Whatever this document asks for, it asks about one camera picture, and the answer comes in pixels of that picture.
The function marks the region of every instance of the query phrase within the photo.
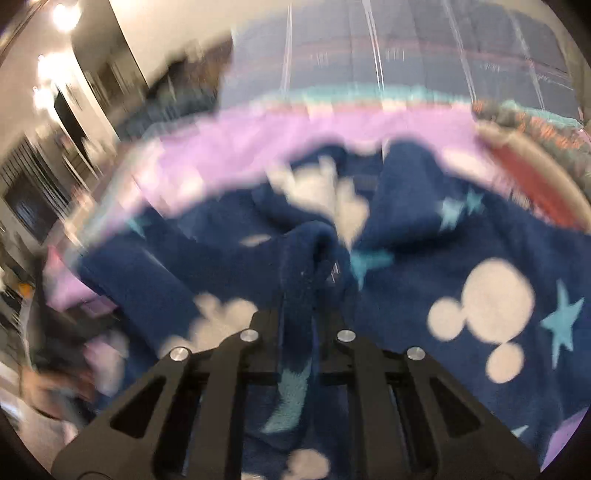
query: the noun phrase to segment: white wall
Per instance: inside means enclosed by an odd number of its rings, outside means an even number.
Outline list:
[[[123,91],[132,90],[134,85],[139,83],[138,76],[141,73],[138,72],[138,66],[130,50],[125,47],[120,49],[111,57],[110,61]]]
[[[82,16],[71,33],[82,70],[94,72],[123,41],[109,0],[78,0]]]
[[[92,89],[78,65],[72,46],[70,45],[60,54],[63,55],[64,63],[71,76],[56,82],[58,87],[64,93],[68,105],[89,139],[95,144],[112,148],[116,140],[115,130],[92,93]],[[75,98],[68,93],[66,84],[73,87]]]
[[[166,59],[198,41],[216,37],[249,20],[305,0],[111,0],[121,31],[147,82]]]

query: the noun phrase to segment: pile of clothes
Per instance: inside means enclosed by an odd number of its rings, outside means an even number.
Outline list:
[[[344,393],[316,381],[327,307],[384,349],[424,348],[548,463],[591,398],[590,145],[569,119],[491,102],[224,111],[128,154],[82,247],[48,265],[50,304],[104,296],[128,319],[118,371],[96,365],[100,409],[282,298],[281,382],[249,395],[245,474],[348,477]]]

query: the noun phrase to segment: ceiling light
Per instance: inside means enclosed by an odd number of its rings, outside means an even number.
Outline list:
[[[33,87],[33,102],[37,110],[53,108],[53,92],[49,88]]]
[[[67,57],[62,53],[39,55],[37,75],[41,82],[52,80],[56,83],[67,83],[70,80],[70,68]]]
[[[59,4],[53,11],[53,21],[58,30],[68,33],[76,28],[81,15],[80,5],[65,7]]]

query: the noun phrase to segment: blue star print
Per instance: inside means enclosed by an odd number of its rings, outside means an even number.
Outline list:
[[[569,293],[562,280],[556,282],[558,302],[556,310],[541,321],[542,327],[552,332],[552,368],[558,365],[560,347],[564,346],[569,352],[574,350],[573,325],[579,318],[584,297],[576,303],[569,303]]]
[[[277,433],[292,430],[300,421],[301,411],[308,390],[308,378],[312,369],[312,361],[308,361],[301,373],[294,373],[286,368],[281,374],[277,388],[281,402],[262,428],[263,433]]]
[[[468,215],[471,215],[474,212],[479,213],[484,210],[484,205],[482,204],[483,197],[483,193],[478,194],[472,189],[468,191],[468,195],[466,195],[466,209],[468,210]]]
[[[358,252],[353,250],[350,253],[351,271],[357,279],[359,290],[365,283],[365,275],[369,270],[389,267],[394,262],[394,256],[386,250],[377,252]]]
[[[523,425],[522,427],[519,427],[518,429],[511,430],[511,433],[512,433],[513,435],[515,435],[517,438],[519,438],[519,437],[521,437],[521,435],[523,435],[523,433],[524,433],[524,432],[525,432],[525,431],[526,431],[528,428],[530,428],[530,426],[529,426],[529,425]]]
[[[145,226],[149,226],[150,222],[148,220],[145,220],[143,218],[130,218],[129,220],[127,220],[127,226],[129,227],[130,230],[133,230],[135,233],[137,233],[141,238],[146,238],[145,234],[144,234],[144,227]]]
[[[464,210],[465,204],[459,200],[446,198],[443,200],[439,209],[439,215],[441,215],[441,227],[442,230],[453,230],[457,226],[457,221],[460,219],[460,215]]]

